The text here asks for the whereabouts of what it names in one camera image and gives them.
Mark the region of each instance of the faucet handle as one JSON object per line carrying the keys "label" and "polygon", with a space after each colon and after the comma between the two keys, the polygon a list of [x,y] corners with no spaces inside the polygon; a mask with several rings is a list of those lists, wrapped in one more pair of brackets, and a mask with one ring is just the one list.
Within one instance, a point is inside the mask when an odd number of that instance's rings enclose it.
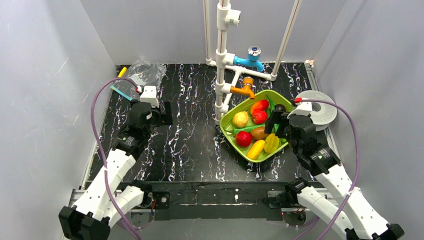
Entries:
{"label": "faucet handle", "polygon": [[258,46],[251,46],[247,50],[247,58],[252,61],[258,61],[261,56],[261,49]]}

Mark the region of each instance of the white wall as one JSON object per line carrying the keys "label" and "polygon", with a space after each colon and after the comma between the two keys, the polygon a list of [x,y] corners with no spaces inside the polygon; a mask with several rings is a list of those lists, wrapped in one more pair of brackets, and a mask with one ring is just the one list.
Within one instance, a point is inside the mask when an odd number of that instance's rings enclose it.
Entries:
{"label": "white wall", "polygon": [[0,32],[0,239],[59,239],[94,147],[91,101],[114,64],[80,1],[3,1]]}
{"label": "white wall", "polygon": [[[284,61],[313,59],[346,0],[304,0]],[[138,58],[160,63],[204,63],[202,0],[81,0],[116,65]],[[294,0],[231,0],[241,11],[238,27],[228,32],[227,50],[247,56],[262,48],[261,61],[275,61]],[[218,0],[209,0],[212,54],[218,42]]]}
{"label": "white wall", "polygon": [[[423,9],[421,0],[348,0],[314,64],[320,90],[356,123],[358,185],[406,240],[423,238]],[[331,127],[352,176],[349,122],[339,116]]]}

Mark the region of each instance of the green basket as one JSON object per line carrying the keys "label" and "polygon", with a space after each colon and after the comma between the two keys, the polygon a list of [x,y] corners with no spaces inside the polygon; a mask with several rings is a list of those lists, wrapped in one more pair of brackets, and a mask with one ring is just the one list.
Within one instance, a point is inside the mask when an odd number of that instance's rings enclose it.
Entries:
{"label": "green basket", "polygon": [[[256,142],[256,141],[252,141],[252,143],[250,144],[250,146],[248,147],[240,147],[236,145],[236,139],[234,138],[234,136],[231,133],[228,132],[232,132],[233,129],[235,129],[236,127],[233,126],[232,120],[233,117],[236,113],[239,112],[243,112],[243,111],[247,111],[250,109],[250,107],[260,101],[260,100],[268,100],[267,95],[269,98],[272,99],[272,101],[274,102],[274,104],[282,104],[284,105],[285,109],[288,112],[293,111],[293,109],[295,109],[292,104],[290,103],[290,101],[288,101],[287,99],[285,99],[283,96],[281,96],[278,92],[274,91],[274,90],[262,90],[258,93],[255,94],[255,99],[246,99],[244,101],[242,101],[240,104],[238,104],[237,106],[233,107],[233,109],[231,109],[227,114],[225,114],[221,120],[219,121],[219,127],[221,128],[221,131],[224,133],[226,139],[231,143],[231,145],[235,148],[235,150],[237,150],[237,152],[243,156],[243,158],[245,158],[247,161],[251,162],[251,163],[260,163],[265,161],[266,159],[268,159],[269,157],[273,156],[274,154],[276,154],[278,151],[280,151],[281,149],[283,149],[286,145],[287,142],[284,140],[282,145],[275,150],[274,152],[268,154],[265,151],[262,151],[262,153],[257,157],[257,159],[253,160],[248,158],[247,154],[249,152],[249,150],[251,149],[252,145]],[[251,116],[249,115],[249,121],[247,122],[246,126],[253,126],[255,125],[252,121]]]}

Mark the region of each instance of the black tabletop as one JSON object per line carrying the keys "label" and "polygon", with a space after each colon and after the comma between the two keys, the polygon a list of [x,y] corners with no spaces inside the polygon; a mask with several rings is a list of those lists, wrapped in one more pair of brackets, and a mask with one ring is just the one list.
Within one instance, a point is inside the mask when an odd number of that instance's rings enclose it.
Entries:
{"label": "black tabletop", "polygon": [[[265,64],[271,73],[273,63]],[[232,71],[225,71],[225,79],[233,79]],[[254,91],[273,89],[289,101],[302,91],[310,90],[303,63],[283,63],[274,82],[254,78]],[[162,79],[160,102],[170,101],[174,125],[154,130],[148,147],[123,181],[134,179],[150,182],[289,182],[295,177],[313,181],[312,176],[298,163],[295,155],[285,147],[261,163],[250,163],[241,157],[215,125],[216,67],[206,64],[168,64]],[[246,99],[233,94],[230,107]],[[129,101],[116,92],[111,94],[104,125],[102,145],[107,151],[117,137],[118,129],[127,118]],[[320,141],[325,141],[321,132]],[[96,153],[90,169],[92,181],[102,167]]]}

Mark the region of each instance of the plastic fruit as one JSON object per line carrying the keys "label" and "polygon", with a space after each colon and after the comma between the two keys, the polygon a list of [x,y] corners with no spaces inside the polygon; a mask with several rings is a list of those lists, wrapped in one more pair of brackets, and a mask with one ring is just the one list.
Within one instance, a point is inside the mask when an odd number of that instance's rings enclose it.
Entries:
{"label": "plastic fruit", "polygon": [[259,157],[262,150],[264,150],[265,141],[264,140],[257,140],[253,146],[250,148],[249,152],[247,153],[247,157],[255,160]]}
{"label": "plastic fruit", "polygon": [[235,143],[240,147],[248,147],[252,143],[252,135],[247,131],[241,131],[235,135]]}
{"label": "plastic fruit", "polygon": [[265,139],[265,146],[263,150],[265,150],[265,153],[271,154],[277,150],[279,146],[280,139],[274,133],[271,133]]}
{"label": "plastic fruit", "polygon": [[248,113],[246,111],[241,111],[236,113],[232,117],[232,124],[236,126],[237,128],[243,128],[243,127],[246,127],[246,125],[248,124],[248,120],[249,120]]}
{"label": "plastic fruit", "polygon": [[250,115],[253,115],[253,113],[255,111],[265,111],[268,108],[269,105],[270,105],[270,103],[265,99],[255,102],[250,107]]}
{"label": "plastic fruit", "polygon": [[283,111],[283,112],[286,111],[286,107],[283,104],[275,105],[275,109],[278,110],[278,111]]}
{"label": "plastic fruit", "polygon": [[265,127],[265,124],[253,125],[253,126],[245,126],[245,127],[242,127],[242,128],[233,128],[232,131],[226,130],[226,132],[227,133],[232,133],[232,135],[234,135],[234,136],[237,135],[238,133],[240,133],[241,131],[245,131],[245,132],[248,132],[248,133],[252,134],[252,131],[254,129],[259,128],[259,127]]}
{"label": "plastic fruit", "polygon": [[265,133],[265,127],[260,126],[255,129],[253,129],[250,134],[252,135],[253,140],[261,140],[268,136],[268,134]]}
{"label": "plastic fruit", "polygon": [[254,124],[263,124],[267,120],[268,116],[265,111],[257,110],[252,114],[252,121]]}

